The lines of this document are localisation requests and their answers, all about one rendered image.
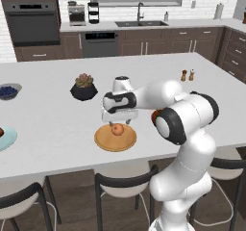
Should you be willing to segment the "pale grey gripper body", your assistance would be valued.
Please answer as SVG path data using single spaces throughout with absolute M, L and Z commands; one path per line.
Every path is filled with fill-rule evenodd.
M 114 114 L 110 114 L 105 109 L 102 110 L 102 120 L 104 122 L 115 123 L 117 121 L 125 121 L 128 119 L 136 119 L 138 116 L 138 110 L 120 110 Z

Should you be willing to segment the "orange onion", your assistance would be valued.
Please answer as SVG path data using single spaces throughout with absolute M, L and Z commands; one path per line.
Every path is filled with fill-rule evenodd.
M 111 132 L 115 135 L 115 136 L 121 136 L 124 132 L 124 127 L 122 124 L 120 123 L 115 123 L 113 124 L 113 126 L 111 127 Z

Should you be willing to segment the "grey bowl with blue inside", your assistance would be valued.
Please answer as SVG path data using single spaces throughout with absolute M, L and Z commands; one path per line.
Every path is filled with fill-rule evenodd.
M 22 86 L 17 83 L 8 83 L 0 85 L 0 100 L 14 99 L 21 91 Z

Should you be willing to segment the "round wooden plate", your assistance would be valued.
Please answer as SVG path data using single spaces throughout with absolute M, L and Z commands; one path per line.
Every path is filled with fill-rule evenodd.
M 121 136 L 115 136 L 111 132 L 111 126 L 109 124 L 100 127 L 94 135 L 96 144 L 110 152 L 120 152 L 132 147 L 136 142 L 136 132 L 129 125 L 122 125 L 124 132 Z

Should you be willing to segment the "red round object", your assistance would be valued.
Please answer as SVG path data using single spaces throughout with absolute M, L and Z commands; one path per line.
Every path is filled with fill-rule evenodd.
M 156 126 L 156 118 L 157 118 L 157 115 L 161 112 L 161 110 L 155 110 L 152 115 L 151 115 L 151 118 L 152 118 L 152 122 L 154 124 L 154 126 Z

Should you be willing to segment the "succulent in black pot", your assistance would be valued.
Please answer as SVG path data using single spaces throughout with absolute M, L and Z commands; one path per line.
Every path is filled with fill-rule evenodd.
M 92 76 L 83 73 L 75 79 L 75 84 L 70 92 L 74 98 L 87 101 L 92 99 L 98 93 L 98 90 L 93 84 Z

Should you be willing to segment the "black stool with white seat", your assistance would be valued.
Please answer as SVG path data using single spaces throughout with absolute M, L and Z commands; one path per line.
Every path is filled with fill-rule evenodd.
M 241 157 L 238 151 L 234 146 L 220 146 L 217 148 L 214 159 L 208 169 L 209 175 L 211 176 L 212 181 L 221 189 L 218 184 L 218 180 L 234 180 L 238 179 L 238 184 L 236 187 L 234 203 L 231 203 L 229 198 L 223 192 L 226 200 L 231 207 L 231 216 L 227 220 L 220 222 L 212 223 L 211 226 L 229 223 L 230 230 L 234 231 L 234 225 L 236 220 L 236 215 L 238 211 L 239 200 L 241 197 L 242 186 L 243 186 L 243 177 L 246 172 L 246 155 Z M 189 222 L 193 224 L 194 222 L 205 226 L 204 223 L 199 222 L 195 219 L 195 210 L 197 202 L 195 202 L 189 213 Z
M 15 218 L 40 204 L 47 231 L 57 231 L 62 223 L 48 176 L 30 176 L 23 180 L 0 181 L 0 231 L 8 220 L 14 231 L 20 231 Z
M 139 200 L 142 200 L 148 224 L 151 224 L 154 221 L 155 200 L 153 196 L 150 196 L 150 208 L 147 208 L 142 192 L 148 187 L 151 178 L 158 172 L 159 167 L 157 165 L 150 167 L 148 162 L 125 162 L 116 166 L 95 168 L 94 184 L 98 231 L 103 231 L 101 198 L 104 194 L 117 198 L 133 197 L 136 210 Z

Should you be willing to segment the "grey dishwasher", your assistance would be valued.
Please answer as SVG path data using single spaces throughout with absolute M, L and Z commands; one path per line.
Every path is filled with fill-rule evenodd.
M 116 57 L 118 34 L 115 31 L 93 31 L 82 33 L 85 58 Z

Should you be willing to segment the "dark brown base cupboards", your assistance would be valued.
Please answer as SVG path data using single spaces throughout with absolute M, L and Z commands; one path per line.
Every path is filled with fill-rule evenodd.
M 223 30 L 223 27 L 119 30 L 110 54 L 136 56 L 196 52 L 215 63 Z M 84 34 L 79 32 L 61 33 L 60 45 L 14 47 L 19 62 L 81 59 L 87 51 Z

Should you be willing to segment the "dark sink basin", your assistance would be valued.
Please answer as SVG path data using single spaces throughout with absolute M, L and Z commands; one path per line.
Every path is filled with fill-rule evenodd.
M 115 21 L 118 27 L 142 27 L 142 26 L 168 26 L 167 23 L 159 20 L 153 21 Z

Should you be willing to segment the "black countertop appliance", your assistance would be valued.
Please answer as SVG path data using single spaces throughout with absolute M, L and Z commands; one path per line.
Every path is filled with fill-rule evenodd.
M 99 4 L 97 2 L 87 3 L 88 22 L 90 24 L 99 23 Z

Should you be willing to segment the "light blue plate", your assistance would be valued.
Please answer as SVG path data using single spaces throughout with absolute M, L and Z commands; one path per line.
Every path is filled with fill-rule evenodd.
M 17 132 L 12 127 L 4 126 L 2 130 L 4 134 L 0 137 L 0 151 L 7 149 L 17 139 Z

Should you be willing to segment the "dark sink tap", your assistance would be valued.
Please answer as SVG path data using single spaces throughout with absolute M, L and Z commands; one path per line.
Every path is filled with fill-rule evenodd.
M 137 22 L 139 22 L 142 18 L 144 18 L 144 15 L 140 13 L 140 8 L 143 6 L 142 2 L 139 2 L 137 5 Z

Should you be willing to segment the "built-in steel oven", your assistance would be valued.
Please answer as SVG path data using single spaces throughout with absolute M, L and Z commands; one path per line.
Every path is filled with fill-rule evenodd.
M 2 0 L 14 47 L 60 44 L 54 0 Z

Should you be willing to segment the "dark brown drawer cupboards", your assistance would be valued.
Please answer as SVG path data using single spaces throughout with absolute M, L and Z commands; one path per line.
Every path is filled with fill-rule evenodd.
M 246 33 L 223 29 L 217 65 L 246 84 Z

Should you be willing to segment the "white paper towel roll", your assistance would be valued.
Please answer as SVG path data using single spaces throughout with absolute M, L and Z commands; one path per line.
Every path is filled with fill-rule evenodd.
M 221 19 L 224 5 L 222 3 L 217 4 L 213 19 Z

